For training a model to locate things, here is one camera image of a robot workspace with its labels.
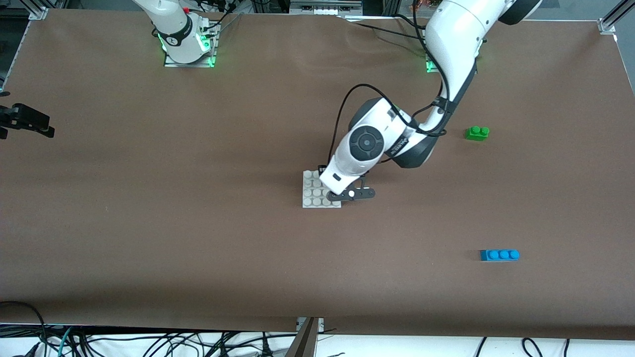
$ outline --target brown paper sheet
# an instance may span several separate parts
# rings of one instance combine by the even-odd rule
[[[2,299],[51,323],[635,338],[635,101],[595,23],[494,26],[429,162],[379,165],[377,197],[339,210],[302,209],[302,171],[353,85],[410,113],[434,98],[416,41],[243,16],[214,69],[166,69],[151,29],[117,11],[31,25],[2,104],[57,132],[0,142]],[[350,97],[340,138],[372,97]],[[464,140],[472,125],[490,138]],[[479,261],[496,248],[521,259]]]

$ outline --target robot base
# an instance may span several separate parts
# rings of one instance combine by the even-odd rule
[[[205,23],[204,26],[209,26],[210,21],[207,18],[203,18]],[[210,50],[205,53],[198,60],[188,63],[182,64],[174,61],[168,54],[165,54],[165,59],[163,60],[163,67],[179,67],[179,68],[214,68],[216,64],[216,53],[218,51],[218,37],[220,35],[220,25],[206,31],[203,33],[204,37],[201,38],[201,42],[203,46],[210,48]]]

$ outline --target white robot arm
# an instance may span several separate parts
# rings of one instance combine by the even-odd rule
[[[442,75],[442,89],[425,122],[416,121],[385,98],[367,101],[353,116],[320,175],[335,195],[375,166],[382,154],[402,168],[421,166],[476,72],[475,58],[494,22],[513,25],[542,0],[444,0],[425,27],[425,44]]]
[[[207,18],[185,13],[178,0],[133,1],[150,16],[165,52],[174,61],[188,64],[210,51],[208,43],[202,41],[209,26]]]

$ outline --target metal bracket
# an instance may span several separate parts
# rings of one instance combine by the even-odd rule
[[[615,26],[605,28],[604,18],[598,20],[598,30],[601,35],[612,35],[615,33]]]
[[[370,187],[366,187],[366,175],[360,176],[358,181],[361,181],[361,185],[359,187],[355,187],[355,182],[353,182],[348,187],[346,187],[346,190],[344,190],[341,194],[334,194],[332,192],[329,192],[326,195],[326,199],[331,202],[341,202],[374,198],[375,190]]]
[[[29,20],[30,21],[38,21],[38,20],[44,20],[46,18],[46,15],[48,14],[48,8],[40,8],[40,12],[39,13],[31,13],[29,15]]]
[[[319,318],[305,318],[284,357],[314,357],[319,327]]]
[[[295,320],[295,331],[299,332],[304,326],[304,322],[307,321],[307,318],[298,318]],[[317,332],[324,332],[324,318],[317,319]]]
[[[612,35],[615,33],[615,24],[635,8],[635,0],[621,0],[615,7],[598,20],[599,33],[602,35]]]

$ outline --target metal frame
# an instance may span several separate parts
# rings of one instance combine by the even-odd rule
[[[67,0],[20,0],[30,13],[29,20],[44,20],[48,9],[64,8]]]
[[[314,357],[320,327],[319,318],[306,318],[284,357]]]
[[[18,58],[18,54],[22,49],[22,44],[24,44],[24,39],[27,38],[27,33],[29,33],[29,27],[31,27],[31,21],[27,24],[27,27],[24,29],[24,34],[22,34],[22,39],[20,40],[20,44],[18,45],[18,49],[13,56],[13,60],[11,61],[11,65],[9,66],[9,70],[6,73],[6,78],[4,79],[4,83],[0,86],[0,90],[6,88],[6,83],[9,81],[9,77],[11,76],[11,71],[13,70],[13,66],[15,65],[15,60]]]
[[[602,35],[615,33],[615,24],[635,8],[635,0],[621,0],[606,16],[598,20],[598,28]]]

